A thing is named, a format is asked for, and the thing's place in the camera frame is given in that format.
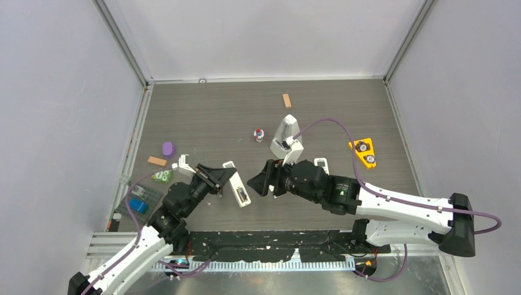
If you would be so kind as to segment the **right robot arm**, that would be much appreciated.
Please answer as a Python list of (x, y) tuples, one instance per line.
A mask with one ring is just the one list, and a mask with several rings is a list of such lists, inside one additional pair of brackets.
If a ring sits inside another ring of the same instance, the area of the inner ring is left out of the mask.
[(290, 193), (337, 215), (388, 218), (387, 222), (357, 219), (351, 245), (359, 252), (387, 244), (425, 244), (459, 257), (476, 255), (474, 219), (468, 196), (429, 199), (382, 189), (356, 179), (327, 174), (308, 160), (283, 165), (268, 160), (247, 185), (260, 196)]

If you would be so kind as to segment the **white long remote control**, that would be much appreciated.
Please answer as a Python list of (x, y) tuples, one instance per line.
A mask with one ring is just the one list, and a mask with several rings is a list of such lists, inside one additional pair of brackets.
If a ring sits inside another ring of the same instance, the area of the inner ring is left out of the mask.
[(238, 206), (240, 208), (244, 208), (251, 204), (251, 199), (246, 190), (245, 185), (242, 182), (242, 179), (238, 173), (238, 170), (233, 174), (233, 176), (229, 179), (230, 187), (232, 192), (237, 200)]

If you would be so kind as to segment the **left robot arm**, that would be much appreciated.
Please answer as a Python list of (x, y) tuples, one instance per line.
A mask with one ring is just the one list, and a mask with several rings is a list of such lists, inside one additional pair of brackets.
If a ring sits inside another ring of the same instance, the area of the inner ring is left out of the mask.
[(74, 274), (68, 294), (125, 294), (165, 256), (187, 250), (190, 233), (186, 218), (208, 194), (216, 195), (237, 172), (236, 168), (210, 168), (198, 164), (190, 183), (173, 183), (137, 236), (97, 269)]

